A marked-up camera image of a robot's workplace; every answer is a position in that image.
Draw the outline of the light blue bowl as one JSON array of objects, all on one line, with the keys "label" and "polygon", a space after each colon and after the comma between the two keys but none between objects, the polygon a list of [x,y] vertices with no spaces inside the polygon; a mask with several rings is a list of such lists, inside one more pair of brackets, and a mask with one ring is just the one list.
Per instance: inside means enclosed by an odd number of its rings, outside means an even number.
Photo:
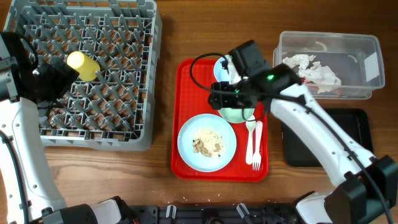
[{"label": "light blue bowl", "polygon": [[237,84],[242,78],[237,72],[230,55],[225,55],[225,57],[228,59],[228,69],[223,68],[224,58],[221,57],[216,61],[213,68],[214,76],[218,82],[228,82],[230,85]]}]

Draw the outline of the green bowl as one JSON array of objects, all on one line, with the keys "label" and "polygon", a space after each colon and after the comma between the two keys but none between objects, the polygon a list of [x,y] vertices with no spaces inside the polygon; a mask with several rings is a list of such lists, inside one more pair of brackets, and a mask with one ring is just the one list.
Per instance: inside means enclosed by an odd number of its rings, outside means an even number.
[{"label": "green bowl", "polygon": [[222,108],[218,110],[220,116],[229,123],[243,123],[246,120],[250,120],[254,114],[254,108],[234,109],[234,108]]}]

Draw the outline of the yellow plastic cup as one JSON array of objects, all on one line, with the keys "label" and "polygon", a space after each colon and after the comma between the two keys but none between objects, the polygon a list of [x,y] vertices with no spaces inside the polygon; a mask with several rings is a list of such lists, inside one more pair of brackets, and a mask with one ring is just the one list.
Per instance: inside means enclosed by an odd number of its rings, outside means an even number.
[{"label": "yellow plastic cup", "polygon": [[78,78],[85,82],[96,79],[100,65],[82,52],[74,51],[67,57],[67,64],[79,73]]}]

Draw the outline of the white napkin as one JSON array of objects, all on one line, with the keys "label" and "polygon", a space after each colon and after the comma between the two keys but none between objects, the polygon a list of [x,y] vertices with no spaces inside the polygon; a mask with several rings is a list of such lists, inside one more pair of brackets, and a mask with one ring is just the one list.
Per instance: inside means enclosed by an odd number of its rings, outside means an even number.
[{"label": "white napkin", "polygon": [[297,75],[304,83],[316,84],[317,94],[334,91],[341,86],[341,80],[329,66],[315,61],[315,55],[296,54],[285,57],[282,63],[290,68],[298,67]]}]

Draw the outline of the red snack wrapper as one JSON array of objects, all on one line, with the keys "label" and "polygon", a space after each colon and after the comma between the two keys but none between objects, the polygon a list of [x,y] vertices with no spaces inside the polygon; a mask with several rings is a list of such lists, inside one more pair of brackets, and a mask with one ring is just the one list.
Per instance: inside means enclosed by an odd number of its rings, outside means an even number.
[{"label": "red snack wrapper", "polygon": [[305,79],[303,79],[303,82],[308,85],[308,88],[310,89],[310,91],[313,94],[340,95],[343,92],[342,89],[337,88],[337,87],[319,86],[319,85],[316,85],[314,82],[307,81]]}]

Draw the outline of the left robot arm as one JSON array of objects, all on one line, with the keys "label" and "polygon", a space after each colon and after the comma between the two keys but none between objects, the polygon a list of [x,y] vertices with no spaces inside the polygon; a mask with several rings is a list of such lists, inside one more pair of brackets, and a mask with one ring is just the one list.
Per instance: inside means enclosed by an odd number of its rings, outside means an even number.
[{"label": "left robot arm", "polygon": [[68,207],[44,153],[40,114],[56,107],[79,73],[63,60],[39,64],[26,48],[29,39],[1,33],[1,173],[9,223],[139,223],[120,197],[94,206]]}]

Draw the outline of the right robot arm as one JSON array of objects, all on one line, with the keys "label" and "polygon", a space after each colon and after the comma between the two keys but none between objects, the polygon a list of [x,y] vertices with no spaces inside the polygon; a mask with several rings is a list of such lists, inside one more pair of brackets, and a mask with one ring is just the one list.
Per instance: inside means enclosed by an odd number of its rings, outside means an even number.
[{"label": "right robot arm", "polygon": [[261,103],[300,138],[334,185],[330,193],[312,193],[297,202],[305,223],[370,223],[390,213],[397,202],[397,164],[389,156],[376,158],[351,138],[291,68],[269,66],[252,40],[229,51],[222,66],[241,80],[212,84],[211,107]]}]

